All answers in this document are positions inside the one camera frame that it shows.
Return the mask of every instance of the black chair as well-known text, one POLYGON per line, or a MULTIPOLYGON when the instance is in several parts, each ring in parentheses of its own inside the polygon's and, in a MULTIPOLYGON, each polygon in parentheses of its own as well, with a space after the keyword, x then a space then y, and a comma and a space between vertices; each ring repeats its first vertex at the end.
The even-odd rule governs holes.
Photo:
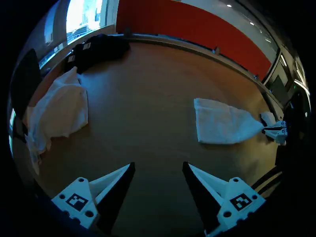
MULTIPOLYGON (((36 52, 34 49, 31 49, 22 58, 12 77, 10 88, 11 103, 20 121, 23 120, 29 101, 42 81, 39 69, 36 52)), ((23 133, 27 134, 26 126, 22 124, 22 127, 23 133)), ((25 142, 24 135, 17 133, 15 125, 13 125, 13 136, 25 142)))

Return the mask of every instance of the ceiling light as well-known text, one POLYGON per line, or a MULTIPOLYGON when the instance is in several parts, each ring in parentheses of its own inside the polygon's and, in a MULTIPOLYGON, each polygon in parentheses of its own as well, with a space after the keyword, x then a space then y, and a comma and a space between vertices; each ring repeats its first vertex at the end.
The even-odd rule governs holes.
POLYGON ((285 59, 284 59, 283 55, 281 55, 281 58, 282 58, 282 60, 283 60, 283 62, 284 62, 284 65, 287 67, 287 65, 286 65, 286 62, 285 62, 285 59))

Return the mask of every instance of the orange-red wall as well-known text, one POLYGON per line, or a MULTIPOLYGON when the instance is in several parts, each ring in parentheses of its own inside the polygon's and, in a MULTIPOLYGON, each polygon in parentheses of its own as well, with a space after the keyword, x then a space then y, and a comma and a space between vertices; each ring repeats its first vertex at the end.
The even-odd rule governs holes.
POLYGON ((202 9, 171 0, 120 0, 117 32, 129 27, 134 33, 164 34, 214 49, 233 59, 260 80, 271 63, 241 31, 202 9))

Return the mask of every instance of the white towel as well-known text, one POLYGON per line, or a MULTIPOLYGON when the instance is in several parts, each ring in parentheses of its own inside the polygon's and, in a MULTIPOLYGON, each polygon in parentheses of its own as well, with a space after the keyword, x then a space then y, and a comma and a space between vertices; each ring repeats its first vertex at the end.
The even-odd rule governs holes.
POLYGON ((218 101, 196 98, 194 108, 197 139, 201 143, 239 143, 264 128, 249 112, 218 101))
POLYGON ((34 157, 51 147, 51 137, 69 137, 88 123, 87 91, 77 78, 77 67, 56 78, 35 107, 27 108, 27 146, 34 157))

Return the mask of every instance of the wall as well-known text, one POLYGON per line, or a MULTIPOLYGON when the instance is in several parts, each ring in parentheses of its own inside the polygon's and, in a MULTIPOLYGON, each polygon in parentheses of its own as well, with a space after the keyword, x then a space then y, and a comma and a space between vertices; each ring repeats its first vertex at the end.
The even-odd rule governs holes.
POLYGON ((238 5, 238 3, 231 3, 232 7, 230 8, 220 0, 182 0, 181 2, 208 11, 233 25, 260 48, 270 63, 274 63, 278 46, 271 36, 267 36, 269 33, 263 25, 255 17, 251 16, 250 13, 246 13, 246 10, 243 10, 242 6, 238 5))
POLYGON ((233 59, 262 80, 270 61, 246 35, 212 13, 170 0, 120 0, 117 32, 165 34, 214 49, 233 59))

